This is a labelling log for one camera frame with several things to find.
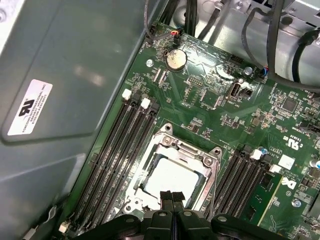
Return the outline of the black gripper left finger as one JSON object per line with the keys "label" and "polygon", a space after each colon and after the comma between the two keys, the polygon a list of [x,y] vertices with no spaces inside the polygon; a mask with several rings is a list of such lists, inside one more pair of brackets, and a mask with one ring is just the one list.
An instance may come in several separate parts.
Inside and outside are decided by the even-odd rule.
{"label": "black gripper left finger", "polygon": [[160,210],[147,212],[143,220],[125,214],[94,230],[96,240],[170,240],[172,238],[174,214],[173,194],[160,192]]}

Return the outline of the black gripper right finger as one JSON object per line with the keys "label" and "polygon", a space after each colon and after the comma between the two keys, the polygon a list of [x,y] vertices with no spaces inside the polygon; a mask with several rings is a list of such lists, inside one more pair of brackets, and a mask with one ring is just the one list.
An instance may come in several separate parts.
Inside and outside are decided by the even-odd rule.
{"label": "black gripper right finger", "polygon": [[211,220],[194,210],[185,209],[182,192],[173,192],[179,240],[283,240],[284,237],[239,218],[218,214]]}

